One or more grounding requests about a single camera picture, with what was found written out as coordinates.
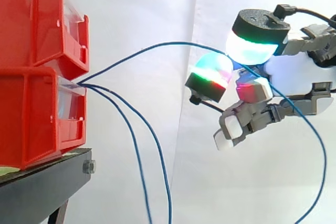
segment red plastic bin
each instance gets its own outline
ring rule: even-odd
[[[52,68],[0,69],[0,166],[26,169],[86,141],[86,89]]]
[[[52,67],[72,80],[89,71],[88,17],[68,0],[0,0],[0,66]]]

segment white robot part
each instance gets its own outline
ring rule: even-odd
[[[264,71],[270,75],[271,84],[286,96],[308,94],[312,84],[319,82],[331,82],[331,89],[336,89],[336,66],[320,68],[305,52],[272,56]]]
[[[214,140],[219,151],[224,151],[234,147],[231,139],[226,139],[222,130],[218,130],[214,134]]]
[[[266,78],[263,78],[263,77],[259,77],[255,80],[256,82],[258,82],[261,86],[262,86],[262,90],[264,92],[264,95],[265,95],[265,100],[270,100],[273,98],[273,92],[272,92],[272,89],[269,85],[269,82]]]
[[[243,134],[243,129],[235,115],[231,115],[225,118],[225,125],[231,139],[238,138]]]

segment illuminated dome sensor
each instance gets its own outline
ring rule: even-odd
[[[227,88],[233,72],[233,63],[225,55],[211,52],[201,57],[192,68],[192,72]]]
[[[226,41],[226,52],[237,63],[244,65],[263,64],[274,54],[278,45],[258,44],[239,38],[233,31]]]
[[[225,55],[210,53],[204,55],[192,68],[186,86],[192,90],[199,104],[201,100],[219,102],[222,98],[233,72],[233,63]]]

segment robotic hand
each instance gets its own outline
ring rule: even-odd
[[[328,25],[313,24],[293,32],[284,18],[296,12],[318,16]],[[331,105],[331,93],[336,89],[334,20],[335,16],[328,19],[288,5],[278,5],[273,13],[258,9],[239,12],[226,50],[233,60],[249,65],[261,78],[246,70],[239,71],[236,90],[240,100],[223,112],[220,130],[214,134],[219,150],[237,145],[247,135],[280,122],[285,116],[298,116],[287,100],[271,102],[280,95],[271,90],[269,83],[304,115],[317,115]],[[192,90],[191,102],[219,101],[216,85],[209,80],[195,83],[194,79],[191,75],[186,83]]]

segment white fabric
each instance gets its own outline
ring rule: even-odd
[[[73,2],[90,19],[91,73],[159,42],[191,40],[195,0]],[[160,139],[170,180],[188,55],[188,47],[156,49],[90,81],[119,93],[148,119]],[[154,139],[137,116],[125,106],[121,108],[139,142],[153,223],[167,223],[165,187]],[[92,91],[87,134],[86,146],[92,147],[97,171],[71,198],[65,223],[148,223],[129,130],[116,109]]]
[[[90,17],[92,73],[157,42],[192,40],[225,49],[226,35],[240,9],[272,10],[278,3],[327,16],[336,12],[333,0],[75,0]],[[306,15],[296,20],[297,26],[316,21]],[[190,104],[190,92],[183,87],[187,68],[204,52],[180,46],[157,49],[91,83],[120,93],[153,124],[173,177],[174,224],[293,223],[311,205],[320,185],[322,153],[316,137],[302,120],[292,118],[219,152],[213,141],[218,112]],[[237,101],[233,83],[234,79],[222,99],[223,108]],[[333,105],[311,119],[326,141],[330,165],[321,201],[305,223],[336,219],[336,142],[330,127],[335,113]],[[139,140],[154,223],[167,223],[154,140],[136,116],[130,112],[127,116]],[[71,198],[65,223],[147,223],[130,133],[116,110],[92,92],[87,146],[93,148],[97,172]]]
[[[332,0],[197,0],[193,41],[225,49],[225,40],[239,10],[292,4],[336,13]],[[300,28],[321,21],[298,14],[288,18]],[[192,65],[203,52],[192,50]],[[222,98],[222,108],[237,101],[234,84]],[[173,200],[174,223],[283,224],[294,223],[311,206],[322,177],[318,139],[300,118],[286,118],[225,152],[211,139],[219,128],[218,113],[188,103],[186,91],[176,148]],[[302,223],[334,223],[336,104],[310,118],[325,141],[328,175],[320,202]]]

